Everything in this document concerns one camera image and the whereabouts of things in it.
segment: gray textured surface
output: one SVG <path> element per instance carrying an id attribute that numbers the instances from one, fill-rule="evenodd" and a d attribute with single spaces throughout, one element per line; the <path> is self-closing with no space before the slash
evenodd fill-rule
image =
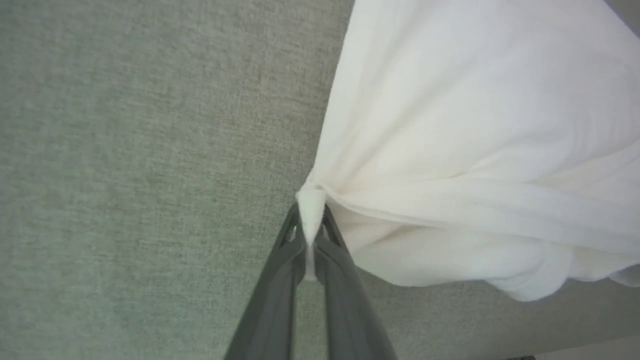
<path id="1" fill-rule="evenodd" d="M 220 358 L 311 167 L 350 9 L 1 2 L 0 359 Z M 523 304 L 363 279 L 401 359 L 640 332 L 640 291 L 607 281 Z M 324 359 L 321 297 L 300 289 L 299 359 Z"/>

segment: garment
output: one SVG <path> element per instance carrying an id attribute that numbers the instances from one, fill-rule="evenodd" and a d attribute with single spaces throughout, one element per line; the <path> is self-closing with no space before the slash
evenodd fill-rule
<path id="1" fill-rule="evenodd" d="M 518 300 L 640 263 L 640 41 L 601 0 L 357 0 L 314 167 L 356 264 Z"/>

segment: black object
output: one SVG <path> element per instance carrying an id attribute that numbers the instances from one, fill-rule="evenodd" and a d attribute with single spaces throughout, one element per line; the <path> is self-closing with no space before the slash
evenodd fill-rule
<path id="1" fill-rule="evenodd" d="M 324 286 L 329 358 L 397 359 L 327 206 L 313 247 L 316 276 Z M 267 258 L 225 360 L 292 359 L 295 293 L 305 274 L 306 258 L 307 243 L 298 205 L 294 204 Z"/>

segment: green-gray fabric surface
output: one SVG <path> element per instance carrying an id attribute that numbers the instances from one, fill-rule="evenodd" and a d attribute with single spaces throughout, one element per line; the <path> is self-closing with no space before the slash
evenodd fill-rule
<path id="1" fill-rule="evenodd" d="M 312 166 L 352 2 L 0 3 L 0 359 L 224 354 Z M 401 359 L 640 333 L 640 290 L 610 281 L 533 303 L 363 282 Z M 297 358 L 324 359 L 322 289 L 298 294 Z"/>

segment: white fabric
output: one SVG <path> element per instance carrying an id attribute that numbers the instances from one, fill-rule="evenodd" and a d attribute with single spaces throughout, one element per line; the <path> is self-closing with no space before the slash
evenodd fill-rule
<path id="1" fill-rule="evenodd" d="M 640 41 L 600 0 L 356 0 L 307 239 L 332 207 L 358 266 L 519 300 L 638 285 Z"/>

